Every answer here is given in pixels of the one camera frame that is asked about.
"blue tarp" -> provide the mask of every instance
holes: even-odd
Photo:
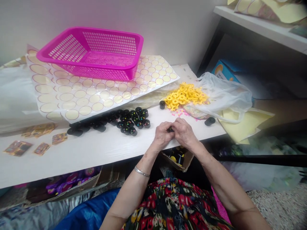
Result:
[[[75,207],[54,230],[99,230],[119,190],[107,191]]]

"silver bracelet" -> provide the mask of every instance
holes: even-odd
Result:
[[[141,170],[139,170],[136,166],[134,167],[134,171],[136,171],[136,172],[139,173],[139,174],[142,174],[143,176],[150,177],[150,175],[143,173],[143,172],[142,172]]]

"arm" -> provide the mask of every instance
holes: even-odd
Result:
[[[137,168],[143,173],[150,174],[159,152],[175,136],[174,133],[167,132],[167,129],[171,125],[171,122],[163,122],[156,128],[156,134],[152,144],[137,164]],[[128,217],[140,205],[148,180],[149,177],[145,177],[135,170],[130,173],[106,214],[100,230],[121,229]]]
[[[189,149],[203,166],[232,224],[238,229],[271,229],[238,182],[197,140],[191,126],[184,119],[177,118],[173,130],[177,141]]]

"hand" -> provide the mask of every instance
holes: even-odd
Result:
[[[175,136],[174,132],[167,132],[167,129],[171,126],[171,122],[165,121],[156,128],[156,135],[154,137],[153,144],[156,144],[160,150],[162,150]]]
[[[186,120],[177,118],[172,124],[172,129],[175,132],[175,138],[183,147],[191,151],[192,147],[198,145],[197,140],[192,127],[186,122]]]

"pink plastic basket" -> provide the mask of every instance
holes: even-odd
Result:
[[[127,81],[135,75],[143,42],[139,34],[73,27],[51,40],[36,56],[73,75]]]

